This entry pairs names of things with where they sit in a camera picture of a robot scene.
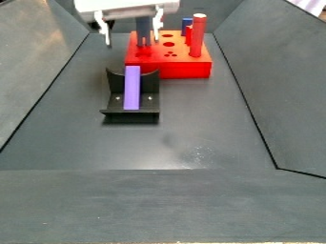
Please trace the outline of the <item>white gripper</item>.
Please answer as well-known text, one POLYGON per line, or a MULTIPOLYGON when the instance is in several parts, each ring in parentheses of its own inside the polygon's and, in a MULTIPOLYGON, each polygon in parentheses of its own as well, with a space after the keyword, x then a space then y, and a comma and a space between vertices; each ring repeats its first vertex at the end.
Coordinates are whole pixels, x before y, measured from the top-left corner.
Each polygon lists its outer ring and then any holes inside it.
POLYGON ((152 17, 153 41, 159 41, 163 28, 163 12, 175 13, 179 0, 73 0, 75 8, 87 21, 96 21, 105 45, 111 45, 108 20, 149 16, 152 17))

